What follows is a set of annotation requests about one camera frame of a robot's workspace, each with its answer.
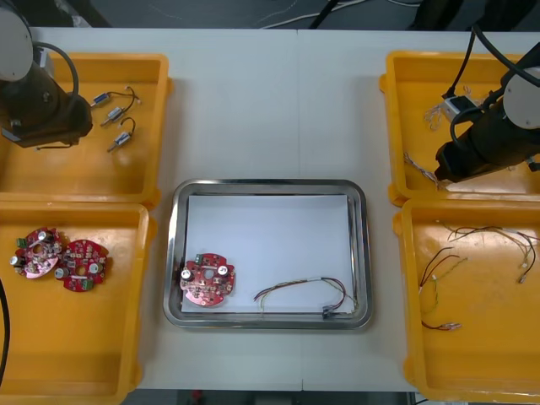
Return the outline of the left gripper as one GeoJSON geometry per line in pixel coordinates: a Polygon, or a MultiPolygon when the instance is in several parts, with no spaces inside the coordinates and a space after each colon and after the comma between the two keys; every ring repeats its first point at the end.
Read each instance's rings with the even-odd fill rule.
{"type": "Polygon", "coordinates": [[[16,143],[22,148],[63,143],[71,147],[86,137],[93,127],[89,103],[80,95],[65,93],[57,98],[57,108],[45,121],[30,127],[18,127],[16,143]]]}

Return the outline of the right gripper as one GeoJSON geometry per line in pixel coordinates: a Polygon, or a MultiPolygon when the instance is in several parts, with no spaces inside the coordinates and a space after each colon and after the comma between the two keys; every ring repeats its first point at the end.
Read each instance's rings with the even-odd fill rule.
{"type": "Polygon", "coordinates": [[[454,183],[487,175],[500,170],[499,165],[488,162],[475,145],[478,129],[471,125],[458,139],[458,143],[448,142],[436,152],[438,167],[437,181],[442,182],[446,191],[454,190],[454,183]]]}

